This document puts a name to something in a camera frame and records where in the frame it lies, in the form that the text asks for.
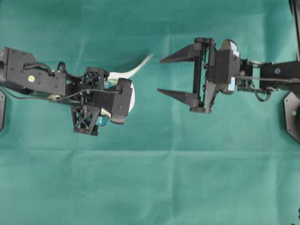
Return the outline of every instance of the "black cable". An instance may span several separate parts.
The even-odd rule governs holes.
[[[0,88],[3,89],[7,94],[9,94],[10,96],[16,98],[16,99],[35,99],[35,100],[44,100],[44,101],[50,101],[50,102],[59,102],[59,101],[62,101],[62,100],[66,100],[68,98],[71,98],[73,96],[76,96],[76,95],[79,95],[80,93],[82,92],[91,92],[91,91],[95,91],[95,92],[102,92],[102,93],[107,93],[107,94],[116,94],[116,93],[120,93],[119,91],[107,91],[107,90],[98,90],[98,89],[82,89],[81,91],[79,92],[76,92],[72,95],[68,95],[68,96],[65,96],[65,97],[61,97],[61,98],[58,98],[58,99],[55,99],[55,100],[51,100],[51,99],[47,99],[47,98],[42,98],[42,97],[18,97],[12,93],[10,93],[6,88],[4,88],[3,86],[0,85]]]
[[[240,80],[259,80],[259,81],[275,81],[275,82],[285,82],[285,83],[300,83],[299,78],[279,79],[279,78],[260,78],[260,77],[239,76],[239,75],[236,75],[235,78],[240,79]]]
[[[81,91],[76,92],[72,95],[68,95],[68,96],[61,97],[61,98],[58,98],[56,100],[51,100],[51,101],[54,101],[54,102],[62,101],[64,99],[71,98],[71,97],[74,97],[76,95],[79,95],[82,92],[90,92],[90,91],[102,92],[102,93],[107,93],[107,94],[118,94],[118,93],[120,93],[119,91],[107,91],[107,90],[99,90],[99,89],[82,89]]]
[[[260,101],[260,102],[268,101],[268,100],[270,99],[270,97],[271,97],[271,92],[268,92],[268,93],[267,93],[267,96],[266,96],[265,99],[262,99],[261,97],[259,97],[259,96],[258,96],[258,92],[257,92],[256,90],[254,91],[254,93],[255,93],[255,97],[256,97],[257,100]]]
[[[62,72],[66,74],[66,77],[67,77],[68,80],[70,80],[72,82],[76,82],[76,81],[80,81],[81,80],[80,77],[73,76],[73,75],[71,75],[71,74],[69,74],[67,72],[66,64],[64,62],[59,62],[58,63],[58,65],[57,65],[57,71],[59,71],[60,68],[62,68]]]
[[[47,71],[48,71],[48,74],[49,75],[53,75],[53,72],[51,71],[51,68],[48,65],[46,65],[44,63],[40,63],[40,62],[29,64],[29,65],[25,65],[24,69],[31,69],[31,68],[35,68],[35,67],[46,67]]]

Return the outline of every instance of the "green dot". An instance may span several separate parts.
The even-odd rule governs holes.
[[[34,77],[33,75],[30,75],[30,76],[28,77],[28,81],[29,81],[29,82],[34,82],[34,80],[35,80],[35,77]]]

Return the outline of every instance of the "white plastic handle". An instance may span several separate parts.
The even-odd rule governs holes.
[[[112,79],[119,79],[119,78],[126,78],[129,79],[132,77],[134,74],[136,74],[151,58],[153,57],[153,53],[149,54],[142,62],[140,65],[138,65],[136,68],[125,72],[125,73],[116,73],[116,72],[110,72],[108,80]],[[130,105],[129,105],[129,111],[130,112],[133,107],[135,106],[135,87],[133,83],[131,83],[131,88],[132,88],[132,94],[131,94],[131,99],[130,99]]]

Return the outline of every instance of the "green fabric background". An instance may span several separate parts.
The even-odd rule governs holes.
[[[236,41],[242,58],[295,60],[287,0],[0,0],[0,48],[82,75],[124,72],[136,104],[124,126],[73,132],[69,106],[7,97],[0,132],[1,225],[289,225],[300,206],[300,146],[286,91],[260,103],[219,94],[209,115],[156,88],[192,89],[193,64],[158,61],[195,37]]]

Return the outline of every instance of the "black metal plate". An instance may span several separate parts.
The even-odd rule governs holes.
[[[297,115],[297,108],[300,106],[300,99],[290,92],[285,98],[285,123],[286,131],[300,143],[300,120]]]
[[[24,69],[25,64],[31,63],[37,63],[36,59],[31,53],[8,48],[6,82],[17,84],[17,88],[8,86],[9,88],[18,90],[18,87],[21,86],[29,90],[65,96],[65,73],[59,73],[55,71],[54,76],[50,76],[45,69]],[[29,81],[29,76],[34,78],[32,82]]]

